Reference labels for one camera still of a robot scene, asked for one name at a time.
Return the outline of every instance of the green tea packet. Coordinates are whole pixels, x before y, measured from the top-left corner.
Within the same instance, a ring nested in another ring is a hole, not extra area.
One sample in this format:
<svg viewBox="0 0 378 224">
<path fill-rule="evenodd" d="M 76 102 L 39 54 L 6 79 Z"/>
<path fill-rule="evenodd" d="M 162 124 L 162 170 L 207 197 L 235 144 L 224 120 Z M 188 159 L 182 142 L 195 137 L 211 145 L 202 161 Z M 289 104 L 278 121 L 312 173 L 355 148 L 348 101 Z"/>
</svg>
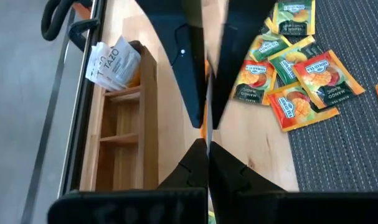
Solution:
<svg viewBox="0 0 378 224">
<path fill-rule="evenodd" d="M 291 47 L 270 56 L 268 60 L 277 70 L 277 74 L 283 80 L 283 83 L 288 85 L 298 81 L 292 69 L 293 65 L 305 62 L 321 54 L 323 54 L 323 51 L 316 45 L 314 38 L 309 36 Z"/>
<path fill-rule="evenodd" d="M 261 62 L 269 56 L 286 49 L 291 46 L 291 43 L 283 36 L 273 33 L 276 30 L 270 18 L 265 20 L 265 25 L 253 41 L 249 55 L 256 61 Z"/>
<path fill-rule="evenodd" d="M 273 24 L 279 34 L 313 35 L 315 8 L 315 0 L 279 1 L 275 4 Z"/>
</svg>

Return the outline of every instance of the black metal frame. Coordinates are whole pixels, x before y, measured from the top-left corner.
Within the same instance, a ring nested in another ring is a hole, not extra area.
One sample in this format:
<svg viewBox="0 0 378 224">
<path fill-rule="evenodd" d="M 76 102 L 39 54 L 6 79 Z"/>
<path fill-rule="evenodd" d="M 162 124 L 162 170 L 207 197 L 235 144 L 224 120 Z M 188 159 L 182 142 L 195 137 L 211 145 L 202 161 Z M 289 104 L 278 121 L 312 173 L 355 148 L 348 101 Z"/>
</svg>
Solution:
<svg viewBox="0 0 378 224">
<path fill-rule="evenodd" d="M 83 52 L 77 97 L 72 116 L 59 196 L 65 195 L 79 187 L 93 93 L 93 83 L 85 78 L 85 72 L 91 46 L 100 41 L 102 37 L 106 5 L 107 0 L 94 0 L 92 6 L 92 19 L 98 19 L 100 22 L 97 23 L 98 25 L 95 28 L 89 30 Z"/>
</svg>

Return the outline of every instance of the wooden organizer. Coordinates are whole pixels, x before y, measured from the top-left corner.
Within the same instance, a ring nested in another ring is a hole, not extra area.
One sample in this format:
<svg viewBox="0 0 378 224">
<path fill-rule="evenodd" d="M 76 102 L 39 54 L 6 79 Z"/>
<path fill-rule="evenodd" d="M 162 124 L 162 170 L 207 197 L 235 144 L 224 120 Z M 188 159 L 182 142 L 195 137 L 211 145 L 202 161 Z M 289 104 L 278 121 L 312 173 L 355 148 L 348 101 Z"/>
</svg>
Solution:
<svg viewBox="0 0 378 224">
<path fill-rule="evenodd" d="M 156 61 L 146 47 L 138 72 L 140 86 L 115 92 L 94 87 L 80 190 L 158 186 Z"/>
</svg>

